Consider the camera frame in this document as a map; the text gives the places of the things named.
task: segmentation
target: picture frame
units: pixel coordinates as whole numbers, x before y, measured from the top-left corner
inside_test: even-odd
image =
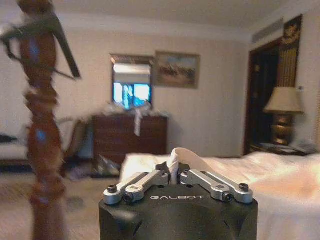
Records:
[[[199,54],[155,52],[155,86],[196,89],[199,71]]]

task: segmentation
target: carved wooden bedpost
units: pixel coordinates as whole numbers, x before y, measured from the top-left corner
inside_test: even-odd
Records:
[[[53,11],[50,0],[18,0],[27,17],[34,18]],[[52,33],[20,40],[21,57],[54,68],[57,50]],[[57,93],[52,87],[51,70],[22,64],[30,88],[25,94],[32,112],[28,136],[28,160],[36,174],[30,202],[33,207],[33,239],[67,239],[63,211],[65,186],[58,171],[63,162],[60,133],[54,120]]]

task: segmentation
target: robotic hand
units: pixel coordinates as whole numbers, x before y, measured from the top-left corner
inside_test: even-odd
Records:
[[[247,184],[216,172],[136,173],[104,191],[101,240],[256,240],[258,203]]]

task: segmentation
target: dresser drawer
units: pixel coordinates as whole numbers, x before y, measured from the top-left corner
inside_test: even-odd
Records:
[[[167,154],[167,125],[166,117],[144,116],[140,136],[136,136],[133,115],[94,116],[95,162],[99,155],[121,164],[129,153]]]

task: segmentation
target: wooden door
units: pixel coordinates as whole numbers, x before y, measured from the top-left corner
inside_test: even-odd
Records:
[[[263,112],[277,84],[280,40],[250,52],[244,154],[250,144],[271,143],[272,114]]]

